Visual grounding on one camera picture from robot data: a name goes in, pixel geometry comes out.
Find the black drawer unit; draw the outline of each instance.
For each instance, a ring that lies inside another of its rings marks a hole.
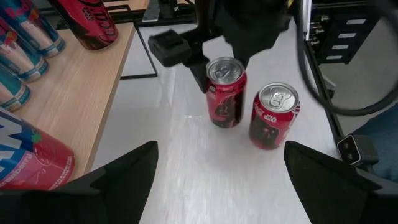
[[[350,63],[378,20],[367,1],[313,4],[310,44],[318,63]]]

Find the can lid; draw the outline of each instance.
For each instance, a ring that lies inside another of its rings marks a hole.
[[[228,85],[238,80],[244,73],[244,67],[239,60],[231,57],[220,57],[206,66],[209,79],[221,85]]]
[[[292,111],[299,103],[297,91],[285,83],[271,83],[260,90],[261,104],[274,113]]]

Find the black cable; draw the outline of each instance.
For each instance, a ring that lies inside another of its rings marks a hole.
[[[385,18],[385,20],[390,24],[392,30],[395,33],[395,38],[398,37],[398,17],[394,14],[392,10],[393,7],[387,0],[372,0],[374,4],[374,8],[377,10],[378,14]],[[303,31],[303,13],[302,10],[298,10],[298,18],[297,18],[297,60],[298,66],[300,67],[300,72],[302,75],[302,79],[304,81],[305,86],[307,87],[310,94],[313,98],[321,104],[325,109],[330,111],[331,113],[342,114],[345,116],[364,116],[367,114],[373,114],[377,111],[383,110],[398,97],[398,82],[394,85],[393,89],[380,101],[377,103],[367,106],[361,109],[346,109],[339,108],[337,106],[332,105],[329,101],[323,99],[319,96],[316,90],[312,87],[311,81],[308,77],[307,66],[305,64],[305,52],[304,52],[304,31]]]

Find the red can with white text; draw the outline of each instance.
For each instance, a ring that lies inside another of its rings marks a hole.
[[[293,87],[285,83],[266,85],[254,98],[250,140],[261,149],[278,148],[299,113],[299,94]]]
[[[238,125],[243,116],[247,75],[242,63],[231,57],[221,57],[207,66],[210,79],[206,93],[211,121],[221,128]]]
[[[118,38],[118,30],[102,0],[49,2],[86,49],[104,49]]]

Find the can on shelf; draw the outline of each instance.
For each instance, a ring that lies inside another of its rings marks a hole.
[[[118,38],[118,30],[102,0],[49,0],[49,2],[86,49],[104,49]]]
[[[53,57],[64,50],[65,41],[31,0],[1,0],[0,14],[44,57]]]
[[[285,83],[266,85],[254,97],[250,140],[261,149],[279,147],[299,113],[299,94],[293,87]]]
[[[73,172],[73,151],[0,108],[0,189],[52,190]]]
[[[210,79],[206,93],[210,120],[221,128],[238,125],[243,116],[248,79],[242,63],[221,57],[208,63],[206,70]]]
[[[47,61],[0,17],[0,63],[29,83],[46,73]]]
[[[0,106],[8,111],[15,111],[29,98],[29,87],[0,65]]]

